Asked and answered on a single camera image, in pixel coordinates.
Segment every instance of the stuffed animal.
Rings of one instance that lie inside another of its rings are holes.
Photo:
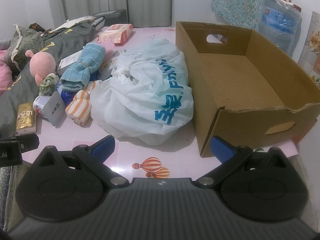
[[[30,73],[35,78],[36,84],[40,86],[47,75],[56,71],[56,61],[48,52],[38,52],[33,54],[32,50],[26,51],[26,56],[31,57]]]

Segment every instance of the cardboard box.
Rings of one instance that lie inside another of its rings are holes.
[[[227,42],[208,43],[209,34]],[[186,58],[202,157],[212,156],[214,135],[261,147],[307,132],[320,114],[320,89],[254,30],[177,22],[176,45]]]

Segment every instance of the green pillow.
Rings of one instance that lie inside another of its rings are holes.
[[[5,63],[10,67],[12,73],[19,73],[26,66],[29,57],[25,53],[31,49],[34,54],[45,47],[41,35],[33,30],[15,25],[16,32],[11,38],[11,44],[4,56]]]

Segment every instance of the blue gripper pad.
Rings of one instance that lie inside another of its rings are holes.
[[[108,135],[91,145],[89,147],[89,153],[101,163],[104,163],[115,150],[115,145],[115,138],[111,135]]]
[[[226,142],[219,136],[213,136],[210,142],[210,150],[217,159],[224,163],[236,153],[236,147]]]

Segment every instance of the screw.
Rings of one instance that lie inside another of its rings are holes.
[[[160,185],[160,186],[163,186],[163,185],[165,185],[165,184],[167,184],[164,180],[162,180],[162,181],[160,181],[160,182],[158,182],[158,184]]]
[[[124,177],[113,177],[110,182],[113,185],[123,185],[124,183],[126,183],[126,179]]]
[[[214,179],[210,178],[210,177],[202,177],[202,178],[198,179],[198,182],[201,185],[208,186],[208,185],[212,185],[214,183]]]

